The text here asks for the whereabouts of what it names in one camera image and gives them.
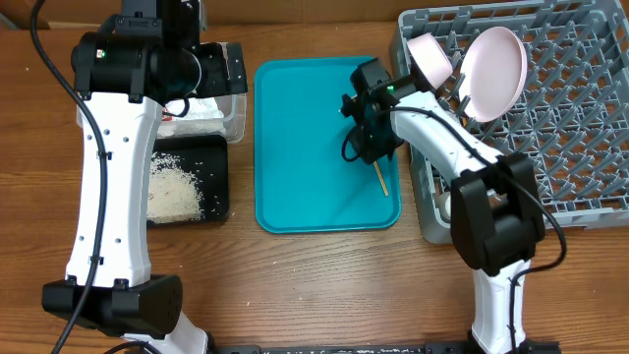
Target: wooden table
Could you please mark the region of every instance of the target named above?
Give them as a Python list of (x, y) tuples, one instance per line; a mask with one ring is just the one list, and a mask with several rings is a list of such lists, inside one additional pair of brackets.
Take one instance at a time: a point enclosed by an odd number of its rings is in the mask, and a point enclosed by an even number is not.
[[(399, 151), (403, 212), (390, 229), (274, 236), (254, 207), (254, 75), (273, 59), (379, 56), (395, 24), (212, 28), (240, 41), (249, 73), (245, 139), (229, 147), (231, 209), (224, 224), (148, 233), (155, 273), (179, 274), (184, 310), (220, 345), (366, 345), (464, 339), (474, 316), (471, 271), (452, 246), (420, 233)], [(82, 31), (41, 34), (67, 78)], [(37, 57), (29, 34), (0, 33), (0, 352), (43, 353), (65, 322), (43, 312), (42, 284), (63, 277), (77, 227), (82, 171), (75, 104)], [(527, 278), (525, 329), (565, 353), (629, 351), (629, 228), (569, 230), (567, 262)], [(534, 265), (553, 260), (553, 234)], [(67, 353), (99, 353), (119, 339), (75, 328)]]

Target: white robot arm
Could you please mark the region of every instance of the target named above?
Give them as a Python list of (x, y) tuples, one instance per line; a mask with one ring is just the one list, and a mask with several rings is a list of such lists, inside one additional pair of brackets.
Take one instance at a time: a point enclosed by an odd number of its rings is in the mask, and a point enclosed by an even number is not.
[[(450, 124), (466, 142), (486, 160), (496, 163), (502, 153), (480, 142), (443, 110), (431, 92), (417, 91), (400, 98), (398, 107), (415, 107), (430, 110)], [(461, 176), (463, 171), (480, 171), (486, 166), (470, 155), (449, 131), (439, 122), (414, 112), (391, 112), (391, 128), (401, 139), (418, 149), (447, 181)], [(511, 351), (509, 330), (509, 287), (516, 273), (528, 268), (531, 261), (518, 261), (505, 266), (496, 276), (481, 269), (474, 270), (476, 316), (472, 335), (487, 354), (504, 354)], [(520, 345), (526, 334), (522, 327), (522, 299), (524, 278), (520, 280), (515, 296), (515, 336)]]
[[(353, 159), (360, 157), (371, 163), (391, 154), (406, 141), (449, 182), (452, 199), (444, 205), (451, 205), (452, 213), (450, 215), (449, 209), (442, 212), (452, 216), (453, 243), (468, 266), (474, 269), (476, 316), (471, 335), (475, 346), (486, 354), (509, 353), (512, 335), (517, 346), (526, 339), (522, 327), (523, 276), (514, 293), (513, 330), (509, 325), (511, 279), (531, 265), (535, 243), (541, 240), (539, 233), (543, 237), (542, 216), (534, 207), (518, 204), (524, 199), (517, 198), (514, 198), (517, 202), (513, 210), (518, 211), (514, 214), (505, 216), (501, 214), (506, 210), (503, 209), (492, 216), (494, 211), (488, 203), (487, 192), (504, 187), (495, 183), (500, 178), (496, 169), (511, 167), (517, 171), (514, 172), (516, 177), (535, 188), (530, 192), (536, 192), (532, 166), (524, 155), (503, 156), (497, 149), (480, 142), (450, 112), (441, 108), (432, 91), (422, 91), (422, 83), (409, 78), (391, 80), (376, 59), (362, 64), (352, 75), (357, 96), (345, 95), (341, 112), (346, 117), (353, 116), (357, 123), (357, 129), (347, 138), (358, 152)], [(437, 121), (418, 109), (431, 111), (440, 119)], [(444, 125), (449, 125), (459, 137), (455, 138)], [(457, 138), (485, 161), (473, 157)]]
[[(151, 274), (146, 246), (150, 157), (163, 105), (177, 98), (248, 90), (239, 43), (225, 48), (200, 43), (201, 8), (201, 0), (123, 0), (122, 14), (86, 33), (73, 50), (75, 82), (67, 90), (76, 92), (80, 97), (75, 101), (87, 108), (79, 120), (84, 175), (79, 226), (65, 277), (45, 284), (42, 291), (44, 310), (69, 321), (55, 353), (75, 321), (108, 336), (149, 343), (164, 354), (215, 349), (211, 336), (181, 311), (181, 279)], [(100, 139), (104, 147), (99, 148)], [(103, 200), (101, 175), (107, 178)], [(96, 211), (103, 202), (104, 218), (99, 218)], [(100, 223), (101, 234), (95, 231)], [(98, 262), (96, 268), (92, 260)]]

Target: clear plastic container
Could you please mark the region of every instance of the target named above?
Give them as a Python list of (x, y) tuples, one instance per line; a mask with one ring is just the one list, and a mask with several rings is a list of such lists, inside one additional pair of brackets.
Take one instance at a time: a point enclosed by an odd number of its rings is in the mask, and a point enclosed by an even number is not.
[(245, 93), (214, 98), (223, 118), (163, 121), (157, 138), (189, 137), (219, 134), (227, 143), (235, 144), (245, 136), (247, 121), (247, 95)]

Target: gray dish rack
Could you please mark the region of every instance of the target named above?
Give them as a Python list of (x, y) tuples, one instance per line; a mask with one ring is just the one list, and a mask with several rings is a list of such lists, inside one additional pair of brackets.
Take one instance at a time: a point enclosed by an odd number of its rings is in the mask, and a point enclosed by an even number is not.
[[(629, 26), (620, 3), (528, 0), (405, 11), (389, 48), (394, 75), (409, 74), (407, 40), (430, 32), (455, 68), (443, 89), (456, 96), (466, 47), (496, 26), (525, 43), (525, 89), (502, 117), (470, 121), (466, 129), (534, 161), (542, 202), (562, 226), (628, 225)], [(422, 233), (430, 242), (451, 243), (450, 225), (434, 202), (448, 186), (416, 149), (411, 155)]]

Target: plastic tray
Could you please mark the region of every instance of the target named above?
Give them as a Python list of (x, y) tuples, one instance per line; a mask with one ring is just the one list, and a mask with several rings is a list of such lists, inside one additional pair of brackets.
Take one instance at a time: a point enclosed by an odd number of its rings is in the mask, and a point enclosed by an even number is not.
[[(410, 10), (390, 45), (395, 75), (409, 73), (406, 41), (435, 35), (455, 73), (483, 30), (503, 26), (525, 42), (529, 76), (514, 107), (466, 128), (504, 153), (534, 160), (543, 204), (563, 226), (629, 224), (629, 26), (618, 1), (529, 0)], [(454, 90), (450, 78), (445, 91)], [(447, 186), (412, 149), (411, 173), (424, 237), (451, 242), (434, 204)]]
[(378, 162), (389, 197), (372, 165), (341, 158), (354, 125), (338, 111), (341, 95), (355, 94), (350, 75), (370, 59), (274, 61), (257, 70), (256, 217), (267, 231), (376, 229), (397, 221), (396, 157)]

